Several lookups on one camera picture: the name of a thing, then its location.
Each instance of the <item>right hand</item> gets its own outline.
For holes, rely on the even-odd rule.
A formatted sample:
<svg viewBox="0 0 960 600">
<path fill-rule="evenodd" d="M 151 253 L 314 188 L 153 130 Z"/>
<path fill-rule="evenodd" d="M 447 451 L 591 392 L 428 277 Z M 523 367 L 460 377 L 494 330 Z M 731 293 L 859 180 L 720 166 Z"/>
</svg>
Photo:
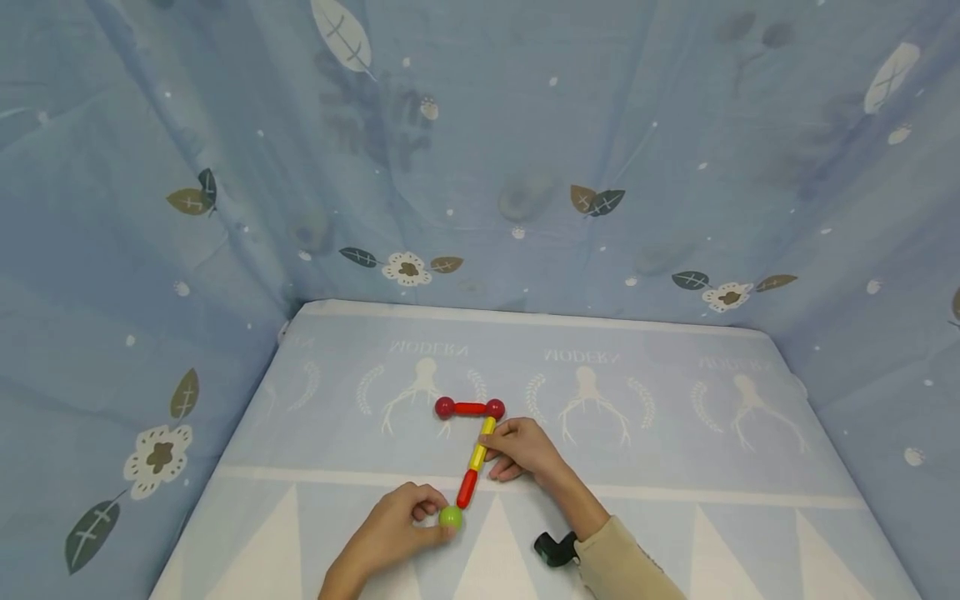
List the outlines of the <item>right hand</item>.
<svg viewBox="0 0 960 600">
<path fill-rule="evenodd" d="M 479 442 L 487 448 L 486 460 L 496 459 L 490 478 L 497 481 L 517 479 L 528 471 L 543 485 L 545 479 L 569 470 L 557 447 L 533 419 L 507 419 L 489 436 L 480 436 Z"/>
</svg>

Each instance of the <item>white flower print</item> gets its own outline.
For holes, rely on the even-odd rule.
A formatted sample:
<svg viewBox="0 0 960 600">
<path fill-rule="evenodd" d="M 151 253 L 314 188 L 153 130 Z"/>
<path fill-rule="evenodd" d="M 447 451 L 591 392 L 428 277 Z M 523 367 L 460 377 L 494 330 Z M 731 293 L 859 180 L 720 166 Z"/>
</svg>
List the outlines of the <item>white flower print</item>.
<svg viewBox="0 0 960 600">
<path fill-rule="evenodd" d="M 412 252 L 391 254 L 390 262 L 383 268 L 383 276 L 396 279 L 397 283 L 406 287 L 426 285 L 433 279 L 420 257 Z"/>
<path fill-rule="evenodd" d="M 166 425 L 148 429 L 136 437 L 136 451 L 123 466 L 123 477 L 133 481 L 130 498 L 142 500 L 161 483 L 170 483 L 186 467 L 184 451 L 193 441 L 189 425 L 170 431 Z"/>
<path fill-rule="evenodd" d="M 710 305 L 710 308 L 718 313 L 725 313 L 728 310 L 734 310 L 740 304 L 747 301 L 750 297 L 747 292 L 754 289 L 753 283 L 724 283 L 715 290 L 706 290 L 702 298 L 704 302 Z"/>
</svg>

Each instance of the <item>white triangle pattern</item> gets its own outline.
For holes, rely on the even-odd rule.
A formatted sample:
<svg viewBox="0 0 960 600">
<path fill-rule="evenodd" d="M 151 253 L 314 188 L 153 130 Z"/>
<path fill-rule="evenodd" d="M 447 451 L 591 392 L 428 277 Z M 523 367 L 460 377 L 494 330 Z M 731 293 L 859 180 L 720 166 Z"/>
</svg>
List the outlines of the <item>white triangle pattern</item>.
<svg viewBox="0 0 960 600">
<path fill-rule="evenodd" d="M 181 600 L 183 598 L 183 547 L 186 545 L 184 536 L 180 537 L 174 548 L 170 560 L 163 567 L 159 581 L 156 582 L 150 600 Z"/>
<path fill-rule="evenodd" d="M 370 579 L 360 600 L 422 600 L 414 564 L 407 561 Z"/>
<path fill-rule="evenodd" d="M 874 600 L 810 521 L 797 511 L 804 600 Z"/>
<path fill-rule="evenodd" d="M 207 600 L 301 600 L 297 488 L 277 502 Z"/>
<path fill-rule="evenodd" d="M 699 506 L 693 521 L 690 600 L 763 600 L 743 565 Z"/>
<path fill-rule="evenodd" d="M 500 494 L 493 497 L 453 600 L 526 600 L 537 590 L 527 573 Z"/>
</svg>

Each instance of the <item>beige sleeve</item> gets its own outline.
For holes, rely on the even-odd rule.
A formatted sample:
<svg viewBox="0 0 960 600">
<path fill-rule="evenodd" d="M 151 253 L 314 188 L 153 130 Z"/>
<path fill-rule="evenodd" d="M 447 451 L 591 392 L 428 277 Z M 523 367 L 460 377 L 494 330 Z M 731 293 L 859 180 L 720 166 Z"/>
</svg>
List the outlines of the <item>beige sleeve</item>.
<svg viewBox="0 0 960 600">
<path fill-rule="evenodd" d="M 580 576 L 597 600 L 684 600 L 616 516 L 573 547 L 580 557 Z"/>
</svg>

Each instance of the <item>blue fabric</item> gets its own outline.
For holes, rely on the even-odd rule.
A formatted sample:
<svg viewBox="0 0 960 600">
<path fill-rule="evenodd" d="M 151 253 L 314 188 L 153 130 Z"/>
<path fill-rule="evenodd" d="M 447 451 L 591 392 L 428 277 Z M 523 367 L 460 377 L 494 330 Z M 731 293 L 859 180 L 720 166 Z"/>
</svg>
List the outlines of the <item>blue fabric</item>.
<svg viewBox="0 0 960 600">
<path fill-rule="evenodd" d="M 284 318 L 340 298 L 762 329 L 956 596 L 958 34 L 949 0 L 11 0 L 0 595 L 142 596 Z M 189 470 L 68 576 L 163 424 Z"/>
</svg>

